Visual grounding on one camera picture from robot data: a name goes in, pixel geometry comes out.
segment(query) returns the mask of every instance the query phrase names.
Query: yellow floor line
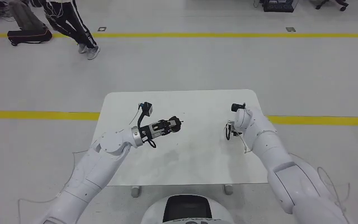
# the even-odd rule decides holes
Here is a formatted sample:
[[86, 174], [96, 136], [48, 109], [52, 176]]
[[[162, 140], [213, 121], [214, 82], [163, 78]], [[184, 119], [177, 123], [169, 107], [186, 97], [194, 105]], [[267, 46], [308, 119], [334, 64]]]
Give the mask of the yellow floor line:
[[[211, 33], [211, 32], [154, 32], [154, 33], [93, 33], [95, 38], [358, 38], [358, 33]], [[53, 33], [55, 38], [65, 37]]]
[[[0, 119], [98, 120], [96, 112], [0, 111]], [[358, 117], [346, 116], [267, 116], [274, 124], [358, 126]]]
[[267, 116], [274, 124], [358, 126], [358, 117], [349, 116]]
[[97, 112], [0, 111], [0, 119], [98, 120]]

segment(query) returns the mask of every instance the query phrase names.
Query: table leg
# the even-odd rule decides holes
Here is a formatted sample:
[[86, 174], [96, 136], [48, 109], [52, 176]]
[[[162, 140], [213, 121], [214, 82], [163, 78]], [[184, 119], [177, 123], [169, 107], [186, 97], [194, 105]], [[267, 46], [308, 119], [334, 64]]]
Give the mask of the table leg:
[[234, 193], [232, 184], [224, 184], [224, 192], [226, 195], [232, 195]]
[[132, 189], [131, 189], [132, 197], [133, 198], [139, 197], [141, 189], [142, 189], [141, 186], [132, 186]]

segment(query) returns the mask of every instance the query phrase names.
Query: white sneaker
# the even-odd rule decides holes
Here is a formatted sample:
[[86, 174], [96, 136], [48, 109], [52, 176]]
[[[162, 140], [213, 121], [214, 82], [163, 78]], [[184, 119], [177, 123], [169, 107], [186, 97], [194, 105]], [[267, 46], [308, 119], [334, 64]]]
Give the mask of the white sneaker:
[[87, 52], [87, 46], [85, 44], [78, 44], [79, 48], [78, 48], [78, 52], [80, 54], [86, 53]]
[[99, 46], [96, 46], [95, 48], [88, 48], [88, 51], [87, 51], [87, 59], [88, 60], [92, 60], [94, 59], [95, 57], [97, 57], [98, 53], [100, 52], [100, 47]]

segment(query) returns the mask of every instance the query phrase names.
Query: white table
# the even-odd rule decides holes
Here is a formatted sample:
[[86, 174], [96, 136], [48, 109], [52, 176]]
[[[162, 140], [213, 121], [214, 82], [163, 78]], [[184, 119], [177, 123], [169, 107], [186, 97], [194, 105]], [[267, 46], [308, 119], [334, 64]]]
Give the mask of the white table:
[[[103, 103], [93, 141], [102, 133], [128, 127], [139, 102], [153, 104], [142, 126], [177, 116], [177, 133], [132, 148], [108, 186], [266, 183], [267, 172], [253, 153], [244, 154], [239, 137], [225, 139], [224, 126], [233, 120], [231, 104], [260, 108], [251, 90], [114, 92]], [[136, 126], [138, 116], [131, 124]]]

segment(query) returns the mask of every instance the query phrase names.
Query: gray floor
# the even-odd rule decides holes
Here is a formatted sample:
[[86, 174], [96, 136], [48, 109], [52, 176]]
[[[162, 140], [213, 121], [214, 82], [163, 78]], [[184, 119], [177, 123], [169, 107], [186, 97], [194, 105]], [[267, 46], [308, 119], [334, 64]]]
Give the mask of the gray floor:
[[[107, 32], [357, 32], [357, 1], [340, 12], [301, 0], [294, 13], [263, 13], [247, 0], [80, 1], [91, 31]], [[44, 19], [42, 9], [34, 9]], [[16, 29], [0, 20], [0, 32]], [[249, 88], [267, 115], [358, 116], [357, 39], [108, 39], [93, 61], [71, 39], [14, 48], [0, 38], [0, 110], [100, 111], [109, 92]], [[16, 223], [18, 198], [52, 198], [72, 168], [71, 152], [86, 150], [96, 122], [0, 120], [0, 223]], [[277, 125], [288, 151], [323, 166], [347, 213], [358, 222], [358, 127]], [[266, 184], [105, 188], [79, 223], [139, 223], [162, 197], [197, 193], [227, 207], [237, 223], [294, 223]], [[23, 223], [46, 204], [22, 204]]]

